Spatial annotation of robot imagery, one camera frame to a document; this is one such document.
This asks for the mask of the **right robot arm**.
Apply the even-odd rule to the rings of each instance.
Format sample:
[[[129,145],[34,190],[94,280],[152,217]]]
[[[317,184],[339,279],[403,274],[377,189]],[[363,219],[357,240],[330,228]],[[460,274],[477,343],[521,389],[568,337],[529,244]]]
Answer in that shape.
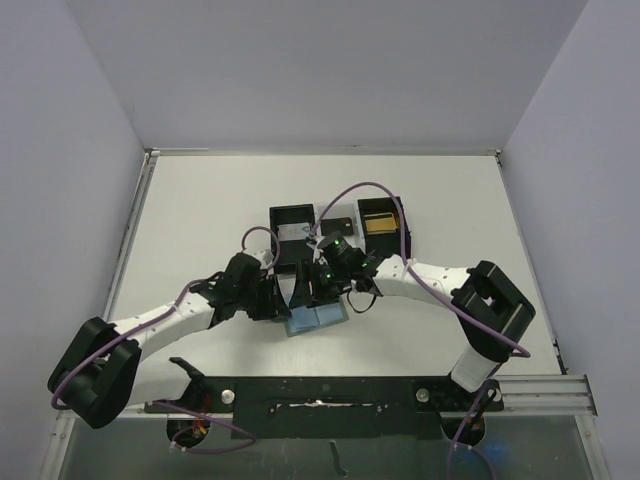
[[[366,254],[338,232],[323,238],[317,250],[318,258],[296,266],[291,309],[333,304],[358,292],[439,304],[456,315],[468,342],[445,384],[446,399],[456,408],[478,401],[481,385],[511,357],[530,356],[519,342],[536,310],[492,262],[452,268],[398,254]]]

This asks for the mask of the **green card holder wallet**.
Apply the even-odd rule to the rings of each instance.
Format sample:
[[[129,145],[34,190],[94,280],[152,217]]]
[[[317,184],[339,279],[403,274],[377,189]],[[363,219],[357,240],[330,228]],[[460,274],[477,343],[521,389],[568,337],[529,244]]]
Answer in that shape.
[[[285,329],[288,337],[294,337],[319,329],[334,326],[348,320],[344,303],[339,300],[334,304],[321,305],[314,308],[300,307],[291,311]]]

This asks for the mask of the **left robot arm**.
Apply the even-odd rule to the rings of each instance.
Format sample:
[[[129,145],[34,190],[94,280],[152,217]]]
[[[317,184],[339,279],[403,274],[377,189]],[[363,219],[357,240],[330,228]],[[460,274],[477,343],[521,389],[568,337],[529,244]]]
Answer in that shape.
[[[47,382],[52,407],[75,412],[94,429],[130,405],[170,400],[180,410],[195,409],[204,387],[194,368],[179,358],[155,370],[141,371],[140,364],[237,312],[253,320],[287,317],[274,262],[269,250],[239,252],[225,270],[188,282],[174,301],[111,323],[100,317],[85,321]]]

